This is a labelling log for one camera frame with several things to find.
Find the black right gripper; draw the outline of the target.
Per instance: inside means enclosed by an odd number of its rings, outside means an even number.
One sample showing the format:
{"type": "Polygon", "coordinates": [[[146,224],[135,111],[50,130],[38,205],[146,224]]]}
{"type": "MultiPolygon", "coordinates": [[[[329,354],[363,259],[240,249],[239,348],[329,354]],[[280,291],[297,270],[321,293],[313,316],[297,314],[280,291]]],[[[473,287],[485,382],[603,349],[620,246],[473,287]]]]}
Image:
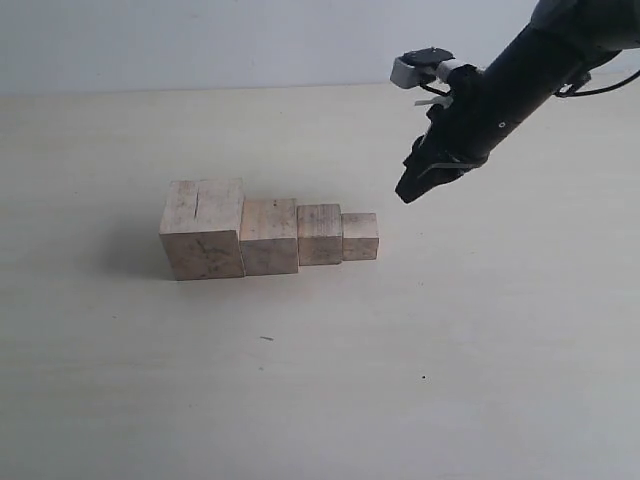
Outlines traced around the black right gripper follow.
{"type": "Polygon", "coordinates": [[[449,106],[433,106],[427,132],[412,146],[395,194],[411,204],[440,185],[458,180],[486,163],[490,152],[519,126],[520,121],[499,110],[489,96],[484,74],[461,66],[447,79],[449,106]]]}

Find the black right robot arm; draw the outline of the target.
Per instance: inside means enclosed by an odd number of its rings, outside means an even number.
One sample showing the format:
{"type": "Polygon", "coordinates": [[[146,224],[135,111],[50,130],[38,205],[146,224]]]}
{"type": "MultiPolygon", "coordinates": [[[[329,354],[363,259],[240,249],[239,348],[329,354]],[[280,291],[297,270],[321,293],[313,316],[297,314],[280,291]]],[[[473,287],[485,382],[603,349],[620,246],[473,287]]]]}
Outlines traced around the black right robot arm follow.
{"type": "Polygon", "coordinates": [[[448,85],[425,101],[429,126],[413,143],[395,192],[409,204],[483,166],[551,97],[584,97],[591,72],[639,46],[636,1],[540,1],[529,22],[485,68],[436,47],[394,60],[401,89],[448,85]]]}

